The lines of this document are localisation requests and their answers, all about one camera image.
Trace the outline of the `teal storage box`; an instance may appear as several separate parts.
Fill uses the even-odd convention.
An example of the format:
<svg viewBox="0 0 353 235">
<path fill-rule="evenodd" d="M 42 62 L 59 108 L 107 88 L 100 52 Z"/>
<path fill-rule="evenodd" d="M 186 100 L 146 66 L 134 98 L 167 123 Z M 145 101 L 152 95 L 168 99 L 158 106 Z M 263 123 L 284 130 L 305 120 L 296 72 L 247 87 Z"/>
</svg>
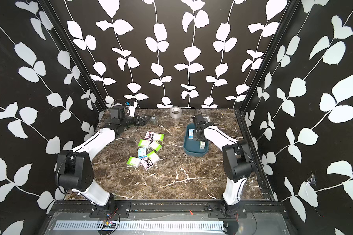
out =
<svg viewBox="0 0 353 235">
<path fill-rule="evenodd" d="M 189 138 L 190 131 L 195 129 L 194 123 L 190 123 L 186 126 L 183 149 L 185 153 L 193 157 L 203 157 L 209 151 L 209 142 L 205 142 L 204 148 L 200 148 L 200 142 Z"/>
</svg>

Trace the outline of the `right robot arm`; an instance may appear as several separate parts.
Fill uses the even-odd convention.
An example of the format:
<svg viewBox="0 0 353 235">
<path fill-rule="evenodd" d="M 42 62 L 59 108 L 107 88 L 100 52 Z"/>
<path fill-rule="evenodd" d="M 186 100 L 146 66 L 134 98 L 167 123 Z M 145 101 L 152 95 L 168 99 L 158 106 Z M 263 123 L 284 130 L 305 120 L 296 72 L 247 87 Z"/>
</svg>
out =
<svg viewBox="0 0 353 235">
<path fill-rule="evenodd" d="M 227 177 L 223 200 L 228 206 L 239 203 L 244 185 L 255 169 L 251 155 L 245 152 L 240 141 L 230 137 L 213 123 L 205 122 L 204 119 L 193 122 L 195 139 L 210 141 L 222 151 L 223 169 Z"/>
</svg>

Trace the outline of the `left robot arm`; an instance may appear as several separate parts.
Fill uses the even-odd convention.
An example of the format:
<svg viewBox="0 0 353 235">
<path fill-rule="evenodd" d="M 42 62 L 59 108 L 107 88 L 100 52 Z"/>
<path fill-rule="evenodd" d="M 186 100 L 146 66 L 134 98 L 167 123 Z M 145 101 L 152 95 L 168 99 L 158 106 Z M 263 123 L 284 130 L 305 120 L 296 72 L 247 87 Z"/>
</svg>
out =
<svg viewBox="0 0 353 235">
<path fill-rule="evenodd" d="M 133 126 L 144 126 L 152 117 L 135 115 L 123 119 L 112 118 L 93 137 L 72 150 L 63 150 L 57 159 L 55 183 L 59 191 L 79 193 L 93 205 L 114 210 L 114 196 L 95 180 L 92 160 L 109 143 Z"/>
</svg>

